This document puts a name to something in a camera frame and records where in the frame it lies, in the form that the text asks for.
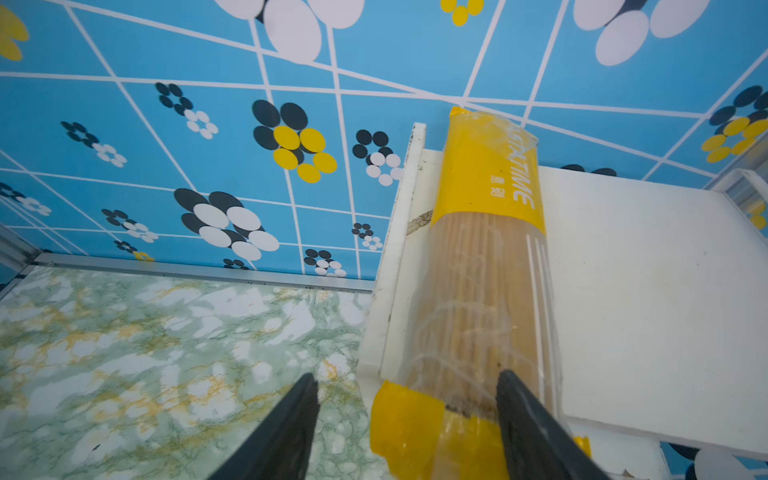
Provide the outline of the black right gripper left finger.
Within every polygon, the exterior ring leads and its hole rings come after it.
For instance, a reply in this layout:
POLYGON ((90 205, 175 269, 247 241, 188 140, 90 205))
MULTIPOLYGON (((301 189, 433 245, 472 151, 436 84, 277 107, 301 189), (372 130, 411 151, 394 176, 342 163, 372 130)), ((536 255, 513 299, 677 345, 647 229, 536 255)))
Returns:
POLYGON ((318 382, 302 375, 212 479, 303 479, 320 410, 318 382))

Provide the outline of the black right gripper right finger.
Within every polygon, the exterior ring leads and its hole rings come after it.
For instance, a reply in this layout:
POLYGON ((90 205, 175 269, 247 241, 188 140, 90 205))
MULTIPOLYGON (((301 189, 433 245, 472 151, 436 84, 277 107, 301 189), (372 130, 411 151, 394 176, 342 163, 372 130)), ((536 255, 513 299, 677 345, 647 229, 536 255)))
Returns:
POLYGON ((496 402, 511 479, 607 477, 513 371, 500 373, 496 402))

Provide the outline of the yellow spaghetti bag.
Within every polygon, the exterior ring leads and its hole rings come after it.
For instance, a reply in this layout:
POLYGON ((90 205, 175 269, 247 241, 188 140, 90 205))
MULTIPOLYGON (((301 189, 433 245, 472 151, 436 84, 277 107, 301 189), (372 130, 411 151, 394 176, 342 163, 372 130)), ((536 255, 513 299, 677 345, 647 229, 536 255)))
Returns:
POLYGON ((511 479, 496 402, 511 370, 592 460, 560 422, 535 138, 454 108, 427 240, 401 375, 373 403, 372 451, 398 479, 511 479))

